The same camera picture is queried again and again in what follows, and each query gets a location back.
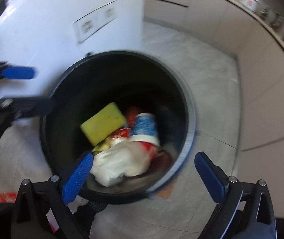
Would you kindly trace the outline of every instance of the trash can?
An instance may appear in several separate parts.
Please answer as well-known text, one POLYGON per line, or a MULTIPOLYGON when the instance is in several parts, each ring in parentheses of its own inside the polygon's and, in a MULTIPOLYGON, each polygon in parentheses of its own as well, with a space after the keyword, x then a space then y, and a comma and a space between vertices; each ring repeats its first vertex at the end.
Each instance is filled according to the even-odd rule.
POLYGON ((161 148, 173 159, 167 170, 125 177, 111 187, 98 184, 90 174, 79 193, 85 199, 126 204, 148 197, 173 177, 192 147, 193 98, 181 76, 156 58, 131 51, 90 55, 67 69, 49 94, 56 106, 40 120, 40 140, 54 174, 93 148, 80 125, 111 102, 121 112, 135 105, 154 114, 161 148))

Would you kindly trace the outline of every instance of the sponge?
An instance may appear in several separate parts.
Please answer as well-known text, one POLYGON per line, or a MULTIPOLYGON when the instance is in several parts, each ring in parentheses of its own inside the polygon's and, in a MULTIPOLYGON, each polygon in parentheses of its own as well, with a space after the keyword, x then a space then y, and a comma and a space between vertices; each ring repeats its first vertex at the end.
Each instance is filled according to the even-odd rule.
POLYGON ((113 131, 126 124, 126 119, 112 102, 81 124, 81 129, 90 143, 96 146, 113 131))

